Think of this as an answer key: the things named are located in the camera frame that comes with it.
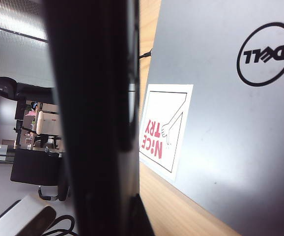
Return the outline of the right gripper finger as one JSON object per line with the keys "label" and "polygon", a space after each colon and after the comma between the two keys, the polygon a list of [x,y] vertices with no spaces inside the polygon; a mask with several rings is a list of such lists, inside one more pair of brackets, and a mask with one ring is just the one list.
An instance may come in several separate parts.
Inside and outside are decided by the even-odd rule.
{"label": "right gripper finger", "polygon": [[151,222],[139,194],[133,198],[131,211],[131,235],[155,236]]}

